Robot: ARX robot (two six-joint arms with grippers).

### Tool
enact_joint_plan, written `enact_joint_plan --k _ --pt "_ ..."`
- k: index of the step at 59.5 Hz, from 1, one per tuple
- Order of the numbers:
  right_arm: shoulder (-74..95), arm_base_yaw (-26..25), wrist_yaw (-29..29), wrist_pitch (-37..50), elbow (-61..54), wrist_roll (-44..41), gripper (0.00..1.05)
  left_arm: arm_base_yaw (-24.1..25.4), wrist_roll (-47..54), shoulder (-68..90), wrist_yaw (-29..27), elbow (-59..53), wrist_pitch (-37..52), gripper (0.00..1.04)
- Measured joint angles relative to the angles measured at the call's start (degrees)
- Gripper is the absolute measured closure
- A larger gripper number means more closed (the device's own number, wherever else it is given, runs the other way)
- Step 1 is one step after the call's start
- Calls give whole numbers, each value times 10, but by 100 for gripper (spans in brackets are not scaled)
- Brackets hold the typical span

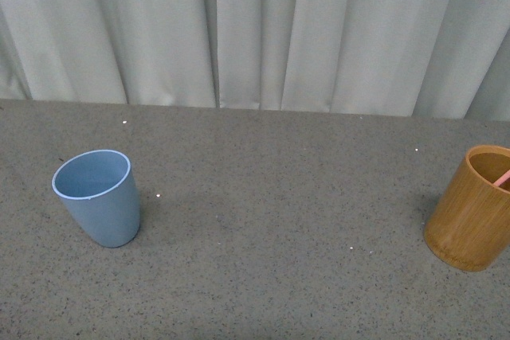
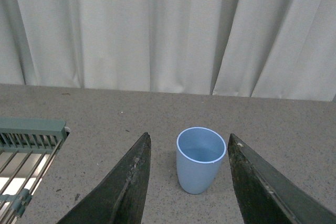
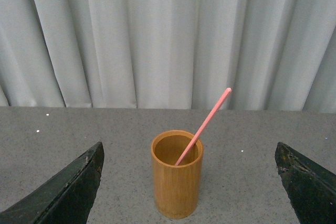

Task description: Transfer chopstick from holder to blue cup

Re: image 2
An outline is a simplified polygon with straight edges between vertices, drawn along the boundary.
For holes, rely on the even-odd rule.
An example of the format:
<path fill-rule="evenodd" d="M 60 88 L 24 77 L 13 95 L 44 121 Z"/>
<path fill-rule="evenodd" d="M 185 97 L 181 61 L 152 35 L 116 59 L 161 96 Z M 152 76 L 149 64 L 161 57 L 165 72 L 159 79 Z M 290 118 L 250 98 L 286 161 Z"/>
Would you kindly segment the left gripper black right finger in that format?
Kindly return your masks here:
<path fill-rule="evenodd" d="M 235 134 L 228 142 L 244 223 L 335 223 L 335 214 L 293 184 Z"/>

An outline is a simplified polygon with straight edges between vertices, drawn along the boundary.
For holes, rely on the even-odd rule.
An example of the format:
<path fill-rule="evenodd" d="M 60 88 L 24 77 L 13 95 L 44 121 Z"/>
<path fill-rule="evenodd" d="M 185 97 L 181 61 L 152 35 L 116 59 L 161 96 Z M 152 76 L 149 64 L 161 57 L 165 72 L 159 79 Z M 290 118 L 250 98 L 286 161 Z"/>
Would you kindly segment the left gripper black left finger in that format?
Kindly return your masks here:
<path fill-rule="evenodd" d="M 151 167 L 151 139 L 143 133 L 115 167 L 59 223 L 141 223 Z"/>

